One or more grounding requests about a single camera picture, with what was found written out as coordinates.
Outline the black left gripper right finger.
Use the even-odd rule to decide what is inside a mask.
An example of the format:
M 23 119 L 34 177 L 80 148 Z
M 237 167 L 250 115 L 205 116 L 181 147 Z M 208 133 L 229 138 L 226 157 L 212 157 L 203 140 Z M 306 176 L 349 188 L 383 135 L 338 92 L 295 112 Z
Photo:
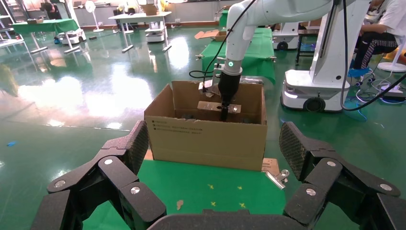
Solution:
M 293 122 L 283 123 L 279 146 L 301 182 L 285 216 L 311 230 L 331 203 L 361 230 L 405 229 L 406 202 L 395 185 L 347 162 L 329 143 L 306 137 Z

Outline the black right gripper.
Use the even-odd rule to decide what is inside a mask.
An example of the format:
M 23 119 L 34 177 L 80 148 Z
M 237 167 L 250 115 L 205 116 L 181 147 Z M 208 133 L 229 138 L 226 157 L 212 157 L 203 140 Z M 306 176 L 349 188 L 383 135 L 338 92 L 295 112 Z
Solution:
M 226 121 L 228 111 L 229 111 L 229 102 L 234 97 L 238 91 L 240 84 L 241 75 L 228 75 L 225 72 L 221 72 L 220 81 L 218 83 L 218 89 L 222 98 L 221 105 L 221 121 Z

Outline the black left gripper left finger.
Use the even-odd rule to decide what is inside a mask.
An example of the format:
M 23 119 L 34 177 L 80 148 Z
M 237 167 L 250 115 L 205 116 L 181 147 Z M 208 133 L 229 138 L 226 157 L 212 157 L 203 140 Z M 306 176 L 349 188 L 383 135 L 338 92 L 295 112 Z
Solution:
M 128 135 L 108 140 L 93 159 L 48 185 L 31 229 L 80 230 L 105 202 L 130 229 L 148 229 L 167 213 L 138 177 L 148 146 L 145 121 L 138 121 Z

